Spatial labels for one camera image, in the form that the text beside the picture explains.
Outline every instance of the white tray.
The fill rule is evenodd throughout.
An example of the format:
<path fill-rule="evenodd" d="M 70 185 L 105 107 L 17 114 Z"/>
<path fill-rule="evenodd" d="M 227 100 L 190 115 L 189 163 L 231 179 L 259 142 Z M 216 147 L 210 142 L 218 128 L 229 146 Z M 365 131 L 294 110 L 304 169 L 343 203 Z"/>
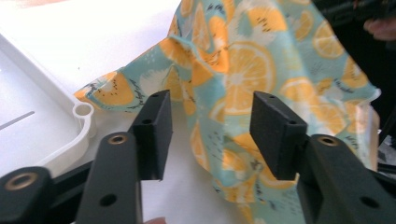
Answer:
<path fill-rule="evenodd" d="M 0 176 L 34 165 L 61 174 L 95 135 L 93 111 L 0 30 Z"/>

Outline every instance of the white plastic container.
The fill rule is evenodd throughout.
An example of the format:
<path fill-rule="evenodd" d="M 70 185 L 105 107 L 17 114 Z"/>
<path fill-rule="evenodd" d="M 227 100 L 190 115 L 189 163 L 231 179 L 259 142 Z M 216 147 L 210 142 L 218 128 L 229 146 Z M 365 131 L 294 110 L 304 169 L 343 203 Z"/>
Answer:
<path fill-rule="evenodd" d="M 93 112 L 0 30 L 0 176 L 25 166 L 64 172 L 96 133 Z"/>

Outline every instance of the mounting hole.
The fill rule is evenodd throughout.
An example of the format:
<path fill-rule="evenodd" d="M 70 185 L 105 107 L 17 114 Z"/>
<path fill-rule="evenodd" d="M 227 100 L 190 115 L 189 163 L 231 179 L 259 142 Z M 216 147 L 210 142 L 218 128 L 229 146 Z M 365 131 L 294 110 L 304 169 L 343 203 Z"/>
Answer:
<path fill-rule="evenodd" d="M 151 119 L 143 119 L 142 123 L 143 124 L 150 124 L 150 123 L 152 123 L 152 120 Z"/>
<path fill-rule="evenodd" d="M 107 194 L 105 197 L 103 197 L 100 201 L 99 204 L 103 207 L 109 207 L 111 204 L 115 203 L 117 201 L 117 196 L 114 194 Z"/>
<path fill-rule="evenodd" d="M 77 105 L 74 108 L 74 111 L 79 116 L 87 116 L 93 111 L 93 109 L 91 105 L 81 104 L 81 105 Z"/>
<path fill-rule="evenodd" d="M 111 145 L 118 145 L 126 142 L 127 137 L 125 135 L 115 135 L 108 139 L 108 143 Z"/>
<path fill-rule="evenodd" d="M 364 203 L 366 206 L 372 207 L 372 208 L 379 208 L 379 203 L 369 197 L 361 197 L 361 202 Z"/>
<path fill-rule="evenodd" d="M 17 190 L 17 189 L 24 189 L 31 184 L 35 183 L 37 180 L 36 173 L 23 173 L 12 177 L 6 183 L 7 190 Z"/>
<path fill-rule="evenodd" d="M 321 136 L 321 137 L 318 138 L 318 141 L 321 144 L 326 145 L 328 147 L 336 147 L 336 146 L 338 146 L 338 142 L 336 140 L 334 140 L 333 138 L 331 138 L 331 137 Z"/>

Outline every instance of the fabric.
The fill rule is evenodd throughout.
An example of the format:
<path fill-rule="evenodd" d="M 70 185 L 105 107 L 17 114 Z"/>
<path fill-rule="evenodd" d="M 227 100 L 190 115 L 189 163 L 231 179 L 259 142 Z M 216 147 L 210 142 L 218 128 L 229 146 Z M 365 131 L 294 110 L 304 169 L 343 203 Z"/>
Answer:
<path fill-rule="evenodd" d="M 182 0 L 168 37 L 76 92 L 137 112 L 171 90 L 197 162 L 247 223 L 304 223 L 295 181 L 277 181 L 249 132 L 254 91 L 279 97 L 309 125 L 345 141 L 369 168 L 370 102 L 379 95 L 309 0 Z"/>

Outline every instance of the white table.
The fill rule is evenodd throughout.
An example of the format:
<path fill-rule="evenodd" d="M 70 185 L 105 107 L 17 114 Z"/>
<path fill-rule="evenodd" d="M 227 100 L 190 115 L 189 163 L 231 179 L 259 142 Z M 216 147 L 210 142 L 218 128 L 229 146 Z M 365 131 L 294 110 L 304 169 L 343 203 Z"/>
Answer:
<path fill-rule="evenodd" d="M 179 0 L 68 0 L 10 9 L 3 2 L 0 28 L 73 94 L 163 39 L 178 4 Z M 174 135 L 164 181 L 143 182 L 144 219 L 166 217 L 170 224 L 244 223 L 235 205 L 217 195 L 210 175 L 196 163 L 183 112 L 173 113 Z M 91 160 L 102 137 L 126 131 L 134 119 L 131 114 L 108 111 L 97 111 L 95 116 L 98 133 L 74 166 Z"/>

